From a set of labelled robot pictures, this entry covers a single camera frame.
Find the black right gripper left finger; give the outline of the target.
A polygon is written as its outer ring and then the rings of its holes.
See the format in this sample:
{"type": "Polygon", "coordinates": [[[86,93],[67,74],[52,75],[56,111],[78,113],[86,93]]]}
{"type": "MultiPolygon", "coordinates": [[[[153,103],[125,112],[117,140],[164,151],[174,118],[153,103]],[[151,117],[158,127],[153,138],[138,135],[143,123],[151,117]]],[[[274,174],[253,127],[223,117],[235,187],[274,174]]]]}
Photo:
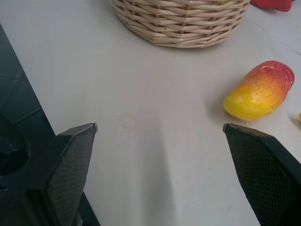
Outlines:
{"type": "Polygon", "coordinates": [[[30,166],[23,201],[28,226],[83,226],[78,207],[96,133],[96,123],[71,128],[30,166]]]}

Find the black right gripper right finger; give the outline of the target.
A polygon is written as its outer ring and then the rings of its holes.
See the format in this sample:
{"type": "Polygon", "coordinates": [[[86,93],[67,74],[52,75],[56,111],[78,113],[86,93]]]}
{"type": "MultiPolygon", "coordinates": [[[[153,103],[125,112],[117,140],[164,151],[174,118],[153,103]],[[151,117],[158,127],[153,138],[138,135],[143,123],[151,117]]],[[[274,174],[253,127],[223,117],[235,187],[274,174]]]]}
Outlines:
{"type": "Polygon", "coordinates": [[[239,183],[261,226],[301,226],[301,163],[273,136],[223,126],[239,183]]]}

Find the red object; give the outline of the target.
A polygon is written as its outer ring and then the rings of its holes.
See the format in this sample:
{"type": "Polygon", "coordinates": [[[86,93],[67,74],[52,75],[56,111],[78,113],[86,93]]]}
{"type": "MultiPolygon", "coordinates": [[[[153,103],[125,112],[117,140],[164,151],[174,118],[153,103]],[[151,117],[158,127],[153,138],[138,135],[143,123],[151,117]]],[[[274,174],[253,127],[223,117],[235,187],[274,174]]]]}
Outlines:
{"type": "Polygon", "coordinates": [[[295,0],[250,0],[250,3],[261,9],[275,9],[281,12],[288,12],[294,1],[295,0]]]}

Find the woven wicker basket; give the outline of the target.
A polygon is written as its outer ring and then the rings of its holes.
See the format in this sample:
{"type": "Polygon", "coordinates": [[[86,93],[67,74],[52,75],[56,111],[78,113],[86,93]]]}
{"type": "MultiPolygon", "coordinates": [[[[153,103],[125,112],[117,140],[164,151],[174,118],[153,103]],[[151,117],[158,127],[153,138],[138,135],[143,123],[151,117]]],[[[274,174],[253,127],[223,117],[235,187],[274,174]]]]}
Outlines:
{"type": "Polygon", "coordinates": [[[206,48],[239,27],[250,0],[110,0],[114,14],[154,45],[206,48]]]}

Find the yellow and red mango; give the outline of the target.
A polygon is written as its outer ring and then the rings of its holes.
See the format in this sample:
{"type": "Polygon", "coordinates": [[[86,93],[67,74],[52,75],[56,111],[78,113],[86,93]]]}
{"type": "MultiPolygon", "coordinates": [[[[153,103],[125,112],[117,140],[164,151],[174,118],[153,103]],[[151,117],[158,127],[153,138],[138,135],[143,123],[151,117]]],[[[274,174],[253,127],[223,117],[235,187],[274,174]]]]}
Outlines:
{"type": "Polygon", "coordinates": [[[292,69],[279,61],[265,61],[235,86],[223,101],[224,110],[243,121],[255,121],[278,109],[294,84],[292,69]]]}

